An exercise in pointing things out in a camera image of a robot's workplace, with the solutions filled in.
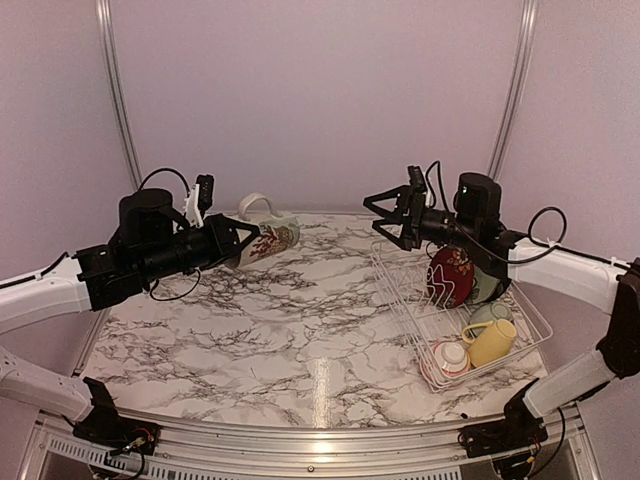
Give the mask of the white coral pattern mug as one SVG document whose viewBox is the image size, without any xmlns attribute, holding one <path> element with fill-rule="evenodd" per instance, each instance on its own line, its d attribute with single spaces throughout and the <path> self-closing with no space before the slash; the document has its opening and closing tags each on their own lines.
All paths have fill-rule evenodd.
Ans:
<svg viewBox="0 0 640 480">
<path fill-rule="evenodd" d="M 238 205 L 235 219 L 257 225 L 260 235 L 239 256 L 225 262 L 231 269 L 241 269 L 295 247 L 300 239 L 298 218 L 279 210 L 261 193 L 245 196 Z"/>
</svg>

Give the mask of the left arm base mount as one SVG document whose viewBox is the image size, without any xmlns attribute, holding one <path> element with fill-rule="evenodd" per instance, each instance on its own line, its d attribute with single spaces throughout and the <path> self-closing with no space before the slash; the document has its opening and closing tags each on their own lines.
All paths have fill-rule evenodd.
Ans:
<svg viewBox="0 0 640 480">
<path fill-rule="evenodd" d="M 122 416 L 106 386 L 85 377 L 83 383 L 90 393 L 89 413 L 73 421 L 73 434 L 81 439 L 110 447 L 113 455 L 137 451 L 152 455 L 160 426 L 156 423 Z"/>
</svg>

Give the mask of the black striped rim plate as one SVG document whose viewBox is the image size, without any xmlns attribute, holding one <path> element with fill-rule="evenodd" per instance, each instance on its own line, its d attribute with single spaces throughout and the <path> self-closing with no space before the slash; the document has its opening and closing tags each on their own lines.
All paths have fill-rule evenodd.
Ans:
<svg viewBox="0 0 640 480">
<path fill-rule="evenodd" d="M 497 301 L 509 288 L 511 284 L 510 279 L 506 279 L 504 281 L 499 282 L 494 289 L 493 294 L 489 298 L 489 302 Z"/>
</svg>

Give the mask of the yellow ceramic mug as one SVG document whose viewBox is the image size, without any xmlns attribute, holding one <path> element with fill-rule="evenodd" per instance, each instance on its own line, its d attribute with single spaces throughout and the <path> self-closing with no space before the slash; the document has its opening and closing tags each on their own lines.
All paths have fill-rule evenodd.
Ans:
<svg viewBox="0 0 640 480">
<path fill-rule="evenodd" d="M 461 331 L 461 338 L 468 345 L 467 355 L 474 368 L 506 356 L 516 337 L 516 328 L 506 319 L 472 324 Z"/>
</svg>

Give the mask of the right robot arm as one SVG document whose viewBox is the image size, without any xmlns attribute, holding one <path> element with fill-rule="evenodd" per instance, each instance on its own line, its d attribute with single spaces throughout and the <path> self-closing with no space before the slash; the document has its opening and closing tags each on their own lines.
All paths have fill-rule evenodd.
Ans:
<svg viewBox="0 0 640 480">
<path fill-rule="evenodd" d="M 410 251 L 424 242 L 459 247 L 471 262 L 494 278 L 546 288 L 592 305 L 609 317 L 605 336 L 593 350 L 556 369 L 511 401 L 495 438 L 515 448 L 534 431 L 534 419 L 587 398 L 614 379 L 639 372 L 639 263 L 601 260 L 567 249 L 559 241 L 544 243 L 532 233 L 507 229 L 500 220 L 501 187 L 474 172 L 460 175 L 452 203 L 436 208 L 427 200 L 433 189 L 428 173 L 408 169 L 409 182 L 368 196 L 363 205 L 378 215 L 373 227 Z"/>
</svg>

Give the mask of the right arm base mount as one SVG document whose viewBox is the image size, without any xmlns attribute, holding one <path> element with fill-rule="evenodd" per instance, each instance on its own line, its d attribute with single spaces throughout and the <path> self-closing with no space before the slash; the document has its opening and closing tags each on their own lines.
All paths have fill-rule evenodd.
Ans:
<svg viewBox="0 0 640 480">
<path fill-rule="evenodd" d="M 529 382 L 505 404 L 501 420 L 476 423 L 460 429 L 458 443 L 465 449 L 468 458 L 535 446 L 548 439 L 543 420 L 534 417 L 524 404 L 525 393 L 536 382 Z"/>
</svg>

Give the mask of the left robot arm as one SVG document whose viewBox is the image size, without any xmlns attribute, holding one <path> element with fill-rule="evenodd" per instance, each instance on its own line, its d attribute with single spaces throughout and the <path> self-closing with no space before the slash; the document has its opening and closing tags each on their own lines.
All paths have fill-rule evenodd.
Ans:
<svg viewBox="0 0 640 480">
<path fill-rule="evenodd" d="M 178 273 L 214 268 L 241 255 L 256 239 L 257 226 L 223 214 L 192 189 L 185 212 L 164 189 L 137 191 L 121 199 L 112 239 L 63 256 L 42 271 L 1 285 L 1 331 L 8 333 L 61 315 L 101 311 L 150 290 Z M 57 374 L 1 351 L 1 394 L 86 426 L 106 445 L 125 438 L 126 423 L 109 408 L 100 382 Z"/>
</svg>

